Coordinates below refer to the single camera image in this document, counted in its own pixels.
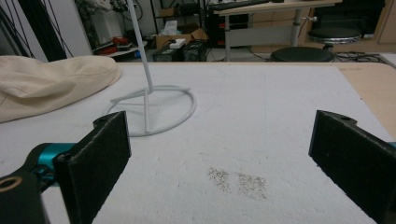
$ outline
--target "white metal stand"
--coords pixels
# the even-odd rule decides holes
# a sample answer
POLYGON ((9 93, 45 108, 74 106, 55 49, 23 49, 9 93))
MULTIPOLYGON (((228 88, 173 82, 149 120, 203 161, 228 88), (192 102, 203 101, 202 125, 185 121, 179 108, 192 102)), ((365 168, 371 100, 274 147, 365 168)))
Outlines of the white metal stand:
POLYGON ((177 125, 186 121, 194 113, 194 111, 197 107, 196 98, 190 91, 190 88, 182 88, 182 87, 177 87, 177 86, 153 86, 152 80, 151 80, 151 75, 149 72, 149 65, 148 65, 148 61, 147 61, 147 57, 146 57, 146 52, 145 52, 143 41, 142 41, 142 35, 140 34, 139 24, 137 22, 136 13, 134 11, 134 2, 133 2, 133 0, 127 0, 127 3, 128 3, 129 11, 131 13, 131 19, 132 19, 132 23, 134 25, 134 33, 136 35, 137 45, 140 50, 140 55, 142 58, 144 69, 145 69, 148 86, 146 88, 139 90, 139 91, 135 91, 135 92, 132 92, 125 96, 111 100, 110 102, 112 103, 112 106, 110 108, 108 108, 105 113, 108 114, 110 112, 110 110, 121 101, 143 96, 144 114, 145 114, 145 130, 142 132, 139 132, 139 133, 129 132, 129 135, 131 137, 137 137, 137 136, 152 135, 155 133, 162 133, 162 132, 165 132, 165 131, 175 128, 177 125), (161 128, 155 129, 155 130, 151 130, 149 127, 149 96, 154 91, 181 91, 181 92, 184 92, 185 94, 188 94, 191 98, 191 102, 192 102, 191 108, 184 116, 182 116, 180 119, 178 119, 174 123, 165 125, 161 128))

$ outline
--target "table leg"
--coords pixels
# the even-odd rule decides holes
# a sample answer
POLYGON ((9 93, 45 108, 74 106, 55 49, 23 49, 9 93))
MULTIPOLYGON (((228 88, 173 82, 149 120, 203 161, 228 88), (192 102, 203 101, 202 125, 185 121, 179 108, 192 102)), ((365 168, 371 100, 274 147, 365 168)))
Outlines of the table leg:
POLYGON ((225 61, 230 61, 230 16, 225 16, 225 61))
POLYGON ((294 23, 291 28, 291 37, 290 43, 292 47, 297 47, 298 44, 298 35, 300 33, 300 19, 301 19, 301 9, 296 9, 296 14, 294 16, 294 23))

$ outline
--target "beige fabric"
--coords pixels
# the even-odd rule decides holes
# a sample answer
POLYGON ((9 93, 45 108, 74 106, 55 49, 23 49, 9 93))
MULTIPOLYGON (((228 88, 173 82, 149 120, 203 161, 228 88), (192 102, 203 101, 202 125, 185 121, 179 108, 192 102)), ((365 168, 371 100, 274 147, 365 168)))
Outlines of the beige fabric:
POLYGON ((52 63, 0 56, 0 122, 69 105, 116 82, 120 68, 108 57, 81 56, 52 63))

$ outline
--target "dark stain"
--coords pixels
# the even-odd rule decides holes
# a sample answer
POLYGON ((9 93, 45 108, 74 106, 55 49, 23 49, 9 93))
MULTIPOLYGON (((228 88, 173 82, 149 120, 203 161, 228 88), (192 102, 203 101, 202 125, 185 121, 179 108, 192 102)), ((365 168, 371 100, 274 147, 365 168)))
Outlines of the dark stain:
POLYGON ((210 180, 212 180, 219 189, 224 192, 231 193, 229 174, 227 172, 210 167, 208 170, 208 175, 210 180))
POLYGON ((255 200, 266 199, 265 179, 255 175, 238 174, 238 193, 255 200))

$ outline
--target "black stool seat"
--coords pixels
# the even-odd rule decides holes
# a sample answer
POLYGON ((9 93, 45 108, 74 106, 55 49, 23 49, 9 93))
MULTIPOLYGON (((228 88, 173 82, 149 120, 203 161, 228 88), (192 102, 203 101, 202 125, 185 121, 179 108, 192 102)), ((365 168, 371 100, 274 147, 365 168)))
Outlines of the black stool seat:
POLYGON ((348 44, 361 38, 358 30, 348 28, 318 28, 308 32, 313 42, 321 44, 348 44))
POLYGON ((289 47, 276 50, 271 54, 273 62, 328 63, 333 59, 334 55, 331 52, 309 47, 289 47))

